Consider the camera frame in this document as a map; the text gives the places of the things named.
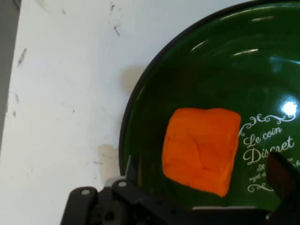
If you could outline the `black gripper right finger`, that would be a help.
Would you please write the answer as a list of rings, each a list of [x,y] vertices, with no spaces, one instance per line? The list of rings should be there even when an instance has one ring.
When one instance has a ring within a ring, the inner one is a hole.
[[[267,182],[280,199],[266,220],[267,225],[300,223],[300,172],[280,153],[272,152],[267,161]]]

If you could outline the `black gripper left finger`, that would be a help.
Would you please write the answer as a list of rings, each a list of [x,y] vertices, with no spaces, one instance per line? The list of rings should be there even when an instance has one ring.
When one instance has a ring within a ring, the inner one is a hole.
[[[78,187],[70,192],[62,225],[181,225],[187,213],[166,199],[145,193],[138,185],[140,159],[130,156],[124,176],[105,187]]]

